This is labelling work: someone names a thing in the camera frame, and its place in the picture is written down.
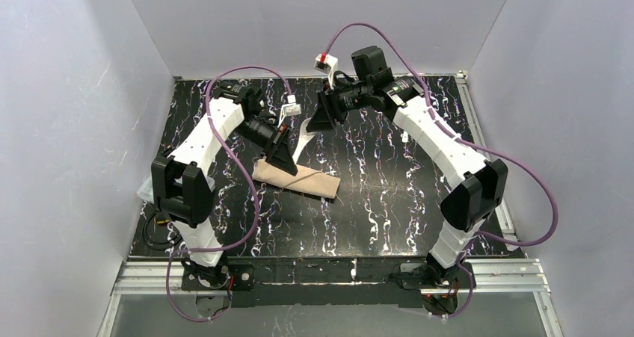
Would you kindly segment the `white spoon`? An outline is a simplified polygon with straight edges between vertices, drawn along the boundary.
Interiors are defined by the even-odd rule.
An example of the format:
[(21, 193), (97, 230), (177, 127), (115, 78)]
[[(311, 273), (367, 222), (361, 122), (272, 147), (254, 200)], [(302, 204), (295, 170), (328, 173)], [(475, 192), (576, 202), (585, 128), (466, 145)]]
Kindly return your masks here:
[(304, 151), (307, 144), (318, 134), (318, 132), (309, 132), (307, 127), (310, 123), (311, 119), (305, 119), (300, 125), (300, 131), (298, 135), (298, 142), (295, 147), (295, 151), (293, 152), (292, 158), (293, 161), (297, 164), (298, 159), (301, 156), (301, 153)]
[(401, 133), (401, 142), (403, 144), (406, 144), (406, 143), (409, 142), (409, 140), (410, 140), (410, 135), (407, 132), (402, 132)]

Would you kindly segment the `beige cloth napkin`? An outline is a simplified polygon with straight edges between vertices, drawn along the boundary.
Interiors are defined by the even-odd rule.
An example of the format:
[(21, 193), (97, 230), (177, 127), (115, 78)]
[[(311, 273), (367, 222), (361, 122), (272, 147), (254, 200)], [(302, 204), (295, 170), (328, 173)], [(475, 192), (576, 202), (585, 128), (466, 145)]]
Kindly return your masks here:
[(335, 198), (341, 183), (338, 177), (301, 165), (298, 166), (297, 174), (293, 176), (262, 159), (256, 162), (252, 178), (277, 188), (325, 199)]

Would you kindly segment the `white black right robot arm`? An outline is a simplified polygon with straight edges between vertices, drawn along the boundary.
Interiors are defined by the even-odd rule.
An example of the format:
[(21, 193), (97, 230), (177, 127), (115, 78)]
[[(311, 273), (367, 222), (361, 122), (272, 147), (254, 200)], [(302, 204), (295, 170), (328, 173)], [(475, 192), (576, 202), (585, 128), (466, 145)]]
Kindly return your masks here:
[(396, 77), (384, 52), (369, 46), (351, 55), (356, 77), (338, 70), (338, 60), (321, 53), (314, 68), (326, 74), (317, 92), (318, 105), (307, 131), (333, 130), (348, 112), (371, 107), (415, 140), (446, 177), (451, 191), (440, 204), (444, 217), (439, 237), (426, 258), (437, 272), (453, 268), (483, 221), (502, 202), (506, 164), (490, 161), (459, 143), (458, 135), (435, 114), (425, 89), (413, 76)]

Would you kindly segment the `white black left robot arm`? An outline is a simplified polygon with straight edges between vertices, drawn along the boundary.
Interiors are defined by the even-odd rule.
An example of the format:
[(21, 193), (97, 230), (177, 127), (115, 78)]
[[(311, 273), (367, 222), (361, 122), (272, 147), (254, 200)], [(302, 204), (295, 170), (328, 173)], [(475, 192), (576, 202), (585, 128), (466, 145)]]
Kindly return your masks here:
[(333, 199), (340, 180), (295, 163), (288, 145), (289, 128), (265, 112), (258, 87), (221, 81), (211, 90), (209, 109), (190, 135), (172, 152), (152, 162), (154, 206), (179, 230), (198, 267), (215, 267), (222, 247), (209, 221), (212, 180), (209, 168), (233, 133), (262, 148), (262, 158), (248, 182), (258, 181), (314, 197)]

